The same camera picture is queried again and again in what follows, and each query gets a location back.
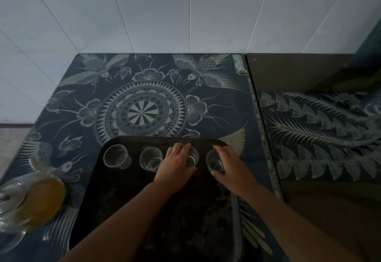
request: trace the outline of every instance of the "white wall panel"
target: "white wall panel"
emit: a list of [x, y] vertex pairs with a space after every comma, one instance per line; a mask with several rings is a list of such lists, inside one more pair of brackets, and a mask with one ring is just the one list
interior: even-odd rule
[[264, 0], [248, 53], [301, 53], [337, 0]]
[[189, 52], [189, 0], [117, 0], [136, 53]]
[[116, 0], [44, 0], [80, 53], [133, 53]]
[[0, 123], [33, 124], [43, 107], [0, 77]]
[[191, 0], [192, 53], [245, 53], [263, 0]]
[[40, 106], [45, 106], [56, 85], [0, 32], [0, 76]]
[[0, 0], [0, 30], [55, 83], [78, 53], [42, 0]]
[[303, 53], [355, 53], [381, 18], [381, 0], [337, 0]]

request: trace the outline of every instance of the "tray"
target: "tray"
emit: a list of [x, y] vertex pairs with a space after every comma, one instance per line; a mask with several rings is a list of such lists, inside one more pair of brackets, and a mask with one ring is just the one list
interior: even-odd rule
[[[237, 196], [213, 178], [205, 162], [214, 144], [226, 145], [217, 139], [119, 136], [109, 140], [99, 152], [69, 248], [154, 180], [155, 173], [139, 164], [145, 148], [157, 147], [165, 156], [177, 142], [190, 142], [198, 150], [198, 170], [159, 212], [134, 261], [240, 261], [243, 236]], [[103, 154], [115, 144], [124, 145], [131, 156], [127, 169], [109, 168], [103, 163]]]

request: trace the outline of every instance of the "cup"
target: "cup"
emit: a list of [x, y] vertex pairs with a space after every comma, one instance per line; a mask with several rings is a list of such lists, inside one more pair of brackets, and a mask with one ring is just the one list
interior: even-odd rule
[[110, 168], [126, 169], [131, 165], [131, 157], [125, 146], [113, 145], [104, 153], [103, 162]]
[[146, 171], [157, 172], [163, 160], [163, 153], [154, 147], [145, 149], [140, 155], [140, 165]]
[[209, 172], [214, 170], [217, 172], [223, 172], [224, 171], [224, 165], [222, 164], [221, 158], [219, 157], [219, 154], [217, 150], [213, 149], [210, 150], [207, 153], [207, 157], [205, 159], [207, 163], [207, 167]]
[[187, 156], [187, 168], [196, 166], [200, 159], [200, 154], [196, 150], [196, 148], [190, 147], [188, 156]]

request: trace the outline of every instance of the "sunburst motif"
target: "sunburst motif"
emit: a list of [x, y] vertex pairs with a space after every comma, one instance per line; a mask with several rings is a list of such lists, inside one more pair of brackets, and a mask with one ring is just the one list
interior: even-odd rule
[[120, 136], [177, 136], [187, 117], [185, 98], [161, 81], [131, 82], [103, 101], [94, 131], [98, 142]]

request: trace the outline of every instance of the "hand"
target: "hand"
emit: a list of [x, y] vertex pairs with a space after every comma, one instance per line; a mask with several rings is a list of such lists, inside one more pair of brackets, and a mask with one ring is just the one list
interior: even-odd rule
[[176, 143], [173, 147], [168, 148], [167, 154], [157, 170], [154, 183], [167, 187], [171, 195], [184, 187], [197, 170], [195, 166], [186, 168], [190, 147], [190, 144]]
[[228, 188], [231, 192], [246, 199], [250, 190], [258, 185], [246, 165], [241, 161], [231, 146], [220, 147], [214, 145], [224, 165], [225, 175], [211, 171], [218, 182]]

